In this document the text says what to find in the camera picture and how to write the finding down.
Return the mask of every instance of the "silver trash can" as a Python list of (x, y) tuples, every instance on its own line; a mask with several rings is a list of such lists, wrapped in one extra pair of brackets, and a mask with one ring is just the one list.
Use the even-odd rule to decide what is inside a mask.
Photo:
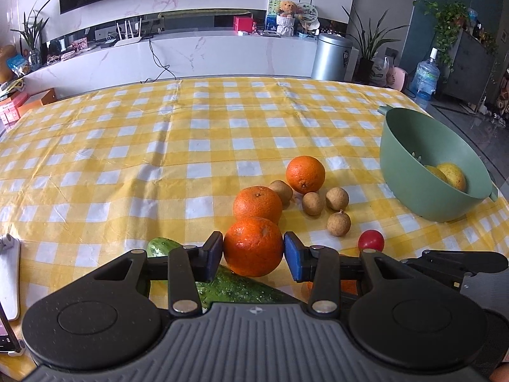
[(351, 51), (351, 40), (335, 34), (320, 34), (311, 78), (343, 82)]

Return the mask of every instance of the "cucumber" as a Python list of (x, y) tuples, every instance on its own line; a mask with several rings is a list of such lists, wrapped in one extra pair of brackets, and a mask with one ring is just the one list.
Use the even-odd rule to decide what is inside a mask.
[[(180, 244), (167, 238), (155, 238), (149, 242), (149, 257), (167, 256), (170, 250)], [(237, 275), (220, 265), (212, 283), (196, 282), (202, 307), (209, 308), (215, 301), (236, 303), (296, 303), (294, 297), (256, 280)]]

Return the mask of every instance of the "yellow checkered tablecloth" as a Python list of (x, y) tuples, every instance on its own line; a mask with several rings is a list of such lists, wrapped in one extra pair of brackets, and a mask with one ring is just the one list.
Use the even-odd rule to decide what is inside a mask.
[[(305, 244), (357, 254), (366, 229), (386, 237), (386, 254), (422, 249), (509, 250), (501, 197), (466, 218), (432, 223), (410, 213), (384, 183), (379, 105), (419, 109), (398, 91), (286, 78), (214, 78), (135, 84), (30, 111), (0, 143), (0, 225), (22, 242), (21, 315), (35, 301), (148, 240), (203, 243), (233, 222), (241, 188), (284, 180), (298, 155), (327, 170), (323, 190), (350, 195), (352, 228), (330, 236), (328, 213), (301, 211), (299, 197), (279, 227)], [(263, 281), (299, 295), (285, 263)], [(164, 306), (164, 287), (151, 298)], [(20, 332), (20, 320), (14, 322)], [(22, 378), (28, 356), (0, 357)]]

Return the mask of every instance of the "bowl handle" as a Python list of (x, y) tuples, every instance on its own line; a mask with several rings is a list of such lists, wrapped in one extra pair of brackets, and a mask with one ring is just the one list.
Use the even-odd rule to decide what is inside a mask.
[(498, 188), (495, 184), (493, 184), (493, 191), (491, 191), (490, 199), (495, 202), (498, 200)]
[(378, 113), (381, 113), (385, 116), (387, 114), (387, 112), (390, 111), (391, 109), (393, 109), (393, 107), (389, 106), (389, 105), (380, 106), (378, 108)]

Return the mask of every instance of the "metal screw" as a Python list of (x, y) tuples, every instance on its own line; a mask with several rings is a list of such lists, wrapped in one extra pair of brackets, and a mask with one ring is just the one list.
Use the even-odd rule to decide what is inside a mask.
[(317, 313), (332, 313), (338, 308), (338, 305), (330, 300), (318, 300), (313, 303), (311, 308)]
[(173, 310), (179, 313), (189, 313), (198, 308), (198, 304), (192, 300), (178, 300), (173, 303)]

